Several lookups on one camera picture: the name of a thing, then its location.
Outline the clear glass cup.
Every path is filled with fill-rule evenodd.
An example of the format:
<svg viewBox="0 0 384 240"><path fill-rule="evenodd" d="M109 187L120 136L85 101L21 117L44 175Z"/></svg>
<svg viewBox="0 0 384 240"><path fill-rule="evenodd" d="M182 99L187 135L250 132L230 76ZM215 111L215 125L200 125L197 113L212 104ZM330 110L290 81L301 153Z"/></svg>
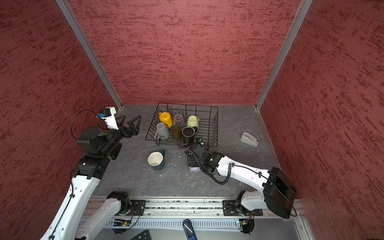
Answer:
<svg viewBox="0 0 384 240"><path fill-rule="evenodd" d="M175 114L173 118L173 126L183 129L185 127L185 119L182 114Z"/></svg>

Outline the dark green mug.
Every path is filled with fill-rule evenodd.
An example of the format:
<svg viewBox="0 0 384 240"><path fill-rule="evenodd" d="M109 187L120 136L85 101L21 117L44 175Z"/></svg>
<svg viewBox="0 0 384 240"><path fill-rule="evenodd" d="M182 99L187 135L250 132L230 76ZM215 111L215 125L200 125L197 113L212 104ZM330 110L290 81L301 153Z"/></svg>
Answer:
<svg viewBox="0 0 384 240"><path fill-rule="evenodd" d="M165 150L153 152L148 156L148 163L155 171L161 171L165 166Z"/></svg>

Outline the black blue handheld device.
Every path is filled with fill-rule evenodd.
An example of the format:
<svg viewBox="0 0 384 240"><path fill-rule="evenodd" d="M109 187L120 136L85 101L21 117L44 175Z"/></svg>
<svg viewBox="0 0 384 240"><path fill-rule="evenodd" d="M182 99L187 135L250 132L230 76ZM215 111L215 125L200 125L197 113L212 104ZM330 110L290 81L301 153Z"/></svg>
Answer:
<svg viewBox="0 0 384 240"><path fill-rule="evenodd" d="M189 219L183 221L183 229L185 231L188 240L197 240L196 233L193 228L193 224Z"/></svg>

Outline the black mug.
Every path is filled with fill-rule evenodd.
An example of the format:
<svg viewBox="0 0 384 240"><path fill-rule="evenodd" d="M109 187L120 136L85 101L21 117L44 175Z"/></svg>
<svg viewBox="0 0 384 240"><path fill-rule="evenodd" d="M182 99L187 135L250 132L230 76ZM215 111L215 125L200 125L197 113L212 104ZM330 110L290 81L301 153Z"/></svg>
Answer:
<svg viewBox="0 0 384 240"><path fill-rule="evenodd" d="M190 127L190 126L184 127L182 129L182 138L185 144L188 145L195 141L196 129L197 129L196 127Z"/></svg>

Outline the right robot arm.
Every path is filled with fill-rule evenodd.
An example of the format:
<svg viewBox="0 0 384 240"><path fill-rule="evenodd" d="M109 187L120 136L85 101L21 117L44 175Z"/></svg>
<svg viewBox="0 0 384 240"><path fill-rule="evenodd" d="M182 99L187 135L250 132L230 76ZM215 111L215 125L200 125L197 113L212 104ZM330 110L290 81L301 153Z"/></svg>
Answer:
<svg viewBox="0 0 384 240"><path fill-rule="evenodd" d="M254 191L241 191L234 202L234 212L251 216L253 212L267 208L283 219L296 217L294 201L297 191L288 177L279 168L271 170L254 168L236 162L218 152L207 152L200 143L182 148L190 162L219 185L235 179Z"/></svg>

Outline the yellow mug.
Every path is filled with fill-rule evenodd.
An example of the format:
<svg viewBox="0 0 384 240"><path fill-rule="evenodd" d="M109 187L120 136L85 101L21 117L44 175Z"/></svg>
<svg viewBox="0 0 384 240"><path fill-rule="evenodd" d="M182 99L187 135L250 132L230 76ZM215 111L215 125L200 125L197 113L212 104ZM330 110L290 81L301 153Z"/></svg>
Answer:
<svg viewBox="0 0 384 240"><path fill-rule="evenodd" d="M172 116L169 112L160 112L159 120L164 123L169 129L173 126Z"/></svg>

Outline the light green mug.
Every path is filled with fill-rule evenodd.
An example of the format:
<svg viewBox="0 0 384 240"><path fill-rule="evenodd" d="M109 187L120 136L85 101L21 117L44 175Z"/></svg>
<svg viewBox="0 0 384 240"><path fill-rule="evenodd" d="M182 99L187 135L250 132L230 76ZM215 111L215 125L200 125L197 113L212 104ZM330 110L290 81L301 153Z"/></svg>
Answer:
<svg viewBox="0 0 384 240"><path fill-rule="evenodd" d="M187 126L196 128L197 130L199 129L199 121L200 118L197 116L189 116L187 120Z"/></svg>

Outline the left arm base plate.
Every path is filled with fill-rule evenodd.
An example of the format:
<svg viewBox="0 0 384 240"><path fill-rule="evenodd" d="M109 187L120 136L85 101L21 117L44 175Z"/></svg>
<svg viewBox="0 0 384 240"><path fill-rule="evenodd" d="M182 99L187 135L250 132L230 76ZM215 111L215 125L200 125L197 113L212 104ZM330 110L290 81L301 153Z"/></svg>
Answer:
<svg viewBox="0 0 384 240"><path fill-rule="evenodd" d="M121 209L117 213L118 216L143 216L146 200L130 200L122 201Z"/></svg>

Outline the purple cup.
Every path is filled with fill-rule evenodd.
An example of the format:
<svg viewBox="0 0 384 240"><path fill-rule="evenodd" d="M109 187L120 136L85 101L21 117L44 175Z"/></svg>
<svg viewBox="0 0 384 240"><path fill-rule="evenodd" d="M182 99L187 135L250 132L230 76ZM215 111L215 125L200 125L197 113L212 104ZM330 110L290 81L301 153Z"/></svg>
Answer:
<svg viewBox="0 0 384 240"><path fill-rule="evenodd" d="M200 167L189 167L191 173L198 173L201 171Z"/></svg>

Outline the white grey mug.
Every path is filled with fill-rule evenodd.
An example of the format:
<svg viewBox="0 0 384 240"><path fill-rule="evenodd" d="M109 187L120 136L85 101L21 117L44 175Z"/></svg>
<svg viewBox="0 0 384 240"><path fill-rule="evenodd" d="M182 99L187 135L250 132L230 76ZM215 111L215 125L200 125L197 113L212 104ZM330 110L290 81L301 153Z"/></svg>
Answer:
<svg viewBox="0 0 384 240"><path fill-rule="evenodd" d="M166 140L169 136L170 136L170 131L169 131L168 125L162 122L158 123L156 126L154 139L156 141L161 139Z"/></svg>

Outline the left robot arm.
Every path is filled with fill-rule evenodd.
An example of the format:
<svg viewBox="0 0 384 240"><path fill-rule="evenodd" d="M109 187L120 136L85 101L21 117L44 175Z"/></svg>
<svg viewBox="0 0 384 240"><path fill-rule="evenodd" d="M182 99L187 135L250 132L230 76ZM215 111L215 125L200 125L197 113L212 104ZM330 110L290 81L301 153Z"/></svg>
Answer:
<svg viewBox="0 0 384 240"><path fill-rule="evenodd" d="M125 116L109 116L105 122L115 122L113 128L103 132L92 126L82 131L77 140L83 155L70 175L70 186L54 220L42 236L43 240L93 240L115 216L134 216L134 207L127 192L111 192L103 205L82 225L80 220L86 206L104 176L111 160L120 153L123 138L140 132L142 117L126 121Z"/></svg>

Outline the olive glass cup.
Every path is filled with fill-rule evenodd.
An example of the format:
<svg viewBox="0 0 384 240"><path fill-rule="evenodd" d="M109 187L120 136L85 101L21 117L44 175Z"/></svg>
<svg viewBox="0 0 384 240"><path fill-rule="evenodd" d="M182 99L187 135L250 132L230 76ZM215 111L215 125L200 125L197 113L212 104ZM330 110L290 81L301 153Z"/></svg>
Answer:
<svg viewBox="0 0 384 240"><path fill-rule="evenodd" d="M180 142L182 140L182 130L179 126L175 126L173 129L172 129L172 138L173 140L177 141L177 142Z"/></svg>

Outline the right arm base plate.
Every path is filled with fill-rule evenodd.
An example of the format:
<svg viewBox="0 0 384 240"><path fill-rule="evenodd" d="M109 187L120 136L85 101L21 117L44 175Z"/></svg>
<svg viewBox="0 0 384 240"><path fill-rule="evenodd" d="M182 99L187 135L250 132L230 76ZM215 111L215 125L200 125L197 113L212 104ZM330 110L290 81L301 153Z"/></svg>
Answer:
<svg viewBox="0 0 384 240"><path fill-rule="evenodd" d="M224 216L239 216L239 217L260 217L263 216L262 209L255 209L253 211L247 210L235 200L223 200L223 214Z"/></svg>

